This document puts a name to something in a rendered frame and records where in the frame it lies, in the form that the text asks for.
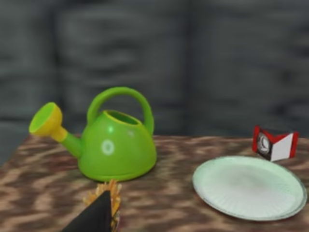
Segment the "plate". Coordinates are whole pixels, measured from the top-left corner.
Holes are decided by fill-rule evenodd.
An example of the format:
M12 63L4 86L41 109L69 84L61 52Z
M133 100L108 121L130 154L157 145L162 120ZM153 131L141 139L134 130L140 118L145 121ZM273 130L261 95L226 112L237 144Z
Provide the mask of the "plate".
M193 186L211 207L246 220L289 218L307 202L306 188L292 172L254 157L211 159L196 169Z

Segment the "watering can spout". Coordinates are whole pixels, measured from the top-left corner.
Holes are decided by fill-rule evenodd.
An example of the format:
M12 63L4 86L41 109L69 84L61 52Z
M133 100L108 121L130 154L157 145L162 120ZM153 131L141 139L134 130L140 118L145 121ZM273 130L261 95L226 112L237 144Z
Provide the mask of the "watering can spout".
M82 155L82 142L61 126L62 112L53 102L44 105L33 117L29 132L36 136L50 136L61 143L74 157Z

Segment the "green handle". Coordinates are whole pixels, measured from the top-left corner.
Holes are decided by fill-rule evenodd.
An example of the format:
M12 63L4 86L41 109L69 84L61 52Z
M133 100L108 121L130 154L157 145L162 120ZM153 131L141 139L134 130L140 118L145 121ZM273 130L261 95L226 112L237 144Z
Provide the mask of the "green handle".
M100 106L109 98L116 95L129 95L134 97L142 106L144 113L144 126L147 131L152 135L155 128L154 117L151 111L151 107L146 98L134 89L127 87L113 87L100 94L98 94L91 102L87 112L87 123L92 124L98 116L98 110Z

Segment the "toy watering can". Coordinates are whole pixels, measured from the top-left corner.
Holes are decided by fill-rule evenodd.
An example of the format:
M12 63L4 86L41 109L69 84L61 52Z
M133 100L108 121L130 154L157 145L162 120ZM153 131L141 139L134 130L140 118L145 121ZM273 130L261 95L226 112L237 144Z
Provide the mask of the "toy watering can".
M144 123L118 111L98 111L106 100L116 95L137 99L143 109ZM29 132L50 136L61 143L78 159L80 171L88 178L129 180L145 174L156 163L152 111L144 96L133 89L114 87L98 94L88 109L87 126L81 138L67 132L61 123L61 110L50 102L35 114Z

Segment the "plate rim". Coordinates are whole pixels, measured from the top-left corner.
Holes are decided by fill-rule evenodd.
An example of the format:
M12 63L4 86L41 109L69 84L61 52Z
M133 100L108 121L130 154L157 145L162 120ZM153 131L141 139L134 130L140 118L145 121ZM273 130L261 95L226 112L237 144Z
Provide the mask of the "plate rim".
M234 218L239 218L239 219L245 219L245 220L250 220L250 221L276 221L276 220L282 220L282 219L286 219L286 218L290 218L294 215L296 215L297 213L299 213L306 205L307 203L307 198L308 198L308 194L307 194L307 189L306 187L304 186L303 182L298 178L298 176L296 176L292 171L284 168L283 166L279 165L279 164L276 164L276 163L273 163L273 162L270 162L271 165L275 165L275 166L278 166L279 168L285 170L286 172L288 172L290 175L292 175L292 177L295 178L295 180L298 182L298 184L301 186L302 188L302 193L303 193L303 199L302 201L300 202L299 206L289 212L289 213L286 213L286 214L282 214L281 216L277 216L277 217L247 217L247 216L244 216L244 215L238 215L238 214L235 214L235 213L231 213L227 210L224 210L218 206L216 206L215 204L213 204L212 202L210 202L209 200L207 200L205 197L202 196L202 194L200 194L197 190L197 187L196 187L196 184L194 182L194 177L196 176L197 174L197 171L199 168L201 168L202 165L204 165L205 163L208 163L208 162L211 162L211 161L216 161L216 160L222 160L222 159L226 159L226 158L245 158L245 159L255 159L255 160L260 160L260 161L263 161L263 162L270 162L268 160L265 160L265 159L262 159L262 158L258 158L258 157L250 157L250 156L222 156L222 157L216 157L216 158L213 158L213 159L210 159L208 161L205 161L204 163L202 163L201 165L199 165L193 175L192 175L192 183L193 183L193 188L195 190L195 192L197 193L197 195L206 203L208 204L210 207L218 210L219 212L221 213L224 213L226 215L229 215L231 217L234 217Z

